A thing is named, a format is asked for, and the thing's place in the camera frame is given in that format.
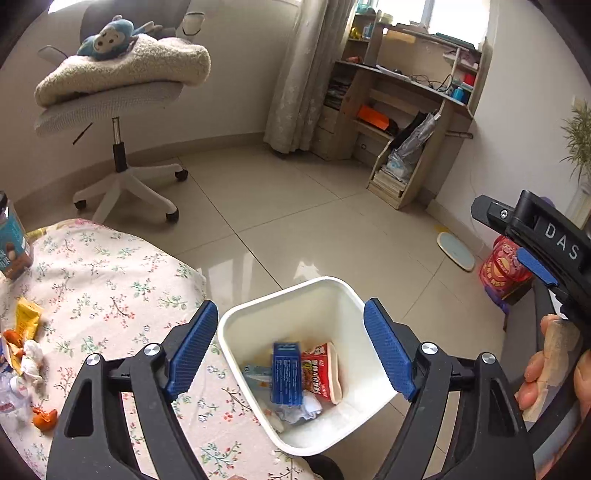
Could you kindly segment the right hand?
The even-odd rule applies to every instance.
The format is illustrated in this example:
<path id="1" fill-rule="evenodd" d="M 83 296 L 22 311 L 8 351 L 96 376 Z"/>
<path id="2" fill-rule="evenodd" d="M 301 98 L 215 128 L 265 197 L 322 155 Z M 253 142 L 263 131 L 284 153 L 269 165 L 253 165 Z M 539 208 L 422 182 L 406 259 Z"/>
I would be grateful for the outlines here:
<path id="1" fill-rule="evenodd" d="M 536 352 L 531 358 L 524 372 L 524 383 L 515 394 L 517 403 L 522 411 L 531 408 L 538 397 L 537 380 L 541 376 L 545 364 L 545 356 L 542 351 Z M 543 479 L 552 467 L 564 455 L 572 443 L 576 434 L 582 427 L 583 421 L 588 416 L 591 400 L 591 372 L 590 351 L 587 350 L 578 360 L 573 376 L 574 391 L 579 402 L 580 421 L 574 432 L 561 448 L 542 467 L 536 468 L 536 478 Z"/>

